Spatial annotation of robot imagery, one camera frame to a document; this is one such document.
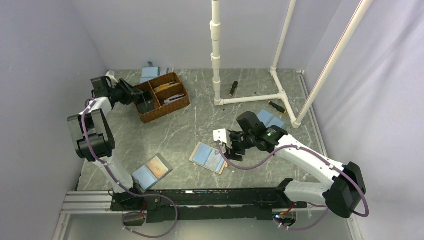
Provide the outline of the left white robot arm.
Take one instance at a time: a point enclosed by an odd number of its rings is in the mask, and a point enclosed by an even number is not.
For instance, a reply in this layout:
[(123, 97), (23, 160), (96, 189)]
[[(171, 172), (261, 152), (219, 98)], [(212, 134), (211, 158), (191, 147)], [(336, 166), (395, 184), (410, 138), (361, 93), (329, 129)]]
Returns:
[(113, 157), (115, 138), (107, 121), (107, 115), (117, 103), (130, 105), (143, 96), (143, 91), (122, 78), (109, 75), (91, 79), (91, 98), (85, 102), (82, 112), (67, 118), (73, 147), (79, 158), (97, 166), (112, 184), (114, 193), (124, 196), (124, 204), (131, 210), (139, 209), (144, 196), (135, 187), (134, 178)]

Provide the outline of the black credit card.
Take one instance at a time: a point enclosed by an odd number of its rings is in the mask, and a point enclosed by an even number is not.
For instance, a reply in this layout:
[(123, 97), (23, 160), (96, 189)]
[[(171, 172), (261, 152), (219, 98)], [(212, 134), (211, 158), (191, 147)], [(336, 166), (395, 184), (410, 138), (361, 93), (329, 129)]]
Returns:
[(150, 92), (144, 92), (135, 104), (140, 114), (146, 114), (156, 109), (155, 101)]

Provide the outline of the gold credit card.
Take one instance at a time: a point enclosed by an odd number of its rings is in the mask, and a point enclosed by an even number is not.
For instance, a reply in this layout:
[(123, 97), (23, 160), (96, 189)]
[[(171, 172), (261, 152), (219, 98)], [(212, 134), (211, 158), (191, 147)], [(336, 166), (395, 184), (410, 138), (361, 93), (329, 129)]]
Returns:
[(158, 93), (158, 92), (164, 91), (164, 90), (166, 90), (166, 89), (168, 89), (168, 88), (170, 88), (170, 87), (172, 87), (172, 86), (174, 86), (174, 85), (177, 85), (177, 84), (178, 84), (178, 83), (177, 83), (176, 81), (173, 81), (173, 82), (169, 82), (169, 83), (162, 84), (162, 85), (160, 85), (160, 86), (158, 86), (158, 87), (154, 88), (154, 92), (155, 92), (155, 93)]

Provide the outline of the silver grey vip card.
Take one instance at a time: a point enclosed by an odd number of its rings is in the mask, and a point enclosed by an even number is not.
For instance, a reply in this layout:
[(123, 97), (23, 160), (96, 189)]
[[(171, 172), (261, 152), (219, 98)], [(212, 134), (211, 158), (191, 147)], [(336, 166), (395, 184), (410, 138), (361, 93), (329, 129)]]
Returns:
[(164, 100), (164, 104), (167, 105), (167, 104), (176, 102), (177, 100), (182, 99), (184, 97), (185, 97), (184, 94), (178, 94), (178, 95), (171, 96), (171, 97)]

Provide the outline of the tan blue card holder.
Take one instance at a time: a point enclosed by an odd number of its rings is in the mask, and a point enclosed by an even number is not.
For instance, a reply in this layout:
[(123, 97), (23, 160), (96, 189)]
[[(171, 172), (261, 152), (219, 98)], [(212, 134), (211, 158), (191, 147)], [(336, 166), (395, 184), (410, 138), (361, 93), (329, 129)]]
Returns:
[(189, 161), (218, 175), (228, 166), (218, 149), (202, 142), (196, 144)]

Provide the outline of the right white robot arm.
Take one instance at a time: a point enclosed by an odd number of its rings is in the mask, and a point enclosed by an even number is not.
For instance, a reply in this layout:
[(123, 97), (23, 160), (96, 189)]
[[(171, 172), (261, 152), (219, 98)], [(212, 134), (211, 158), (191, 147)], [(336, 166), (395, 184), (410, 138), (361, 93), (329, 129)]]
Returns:
[(367, 192), (361, 168), (354, 162), (343, 164), (332, 160), (299, 142), (286, 130), (277, 125), (266, 126), (251, 111), (237, 118), (241, 131), (218, 129), (213, 132), (217, 147), (224, 160), (234, 165), (241, 162), (246, 151), (256, 148), (268, 156), (254, 166), (253, 170), (272, 157), (280, 157), (300, 167), (318, 181), (301, 182), (284, 179), (275, 189), (276, 203), (287, 208), (292, 203), (305, 202), (326, 206), (339, 217), (348, 219), (355, 214), (367, 218), (370, 214)]

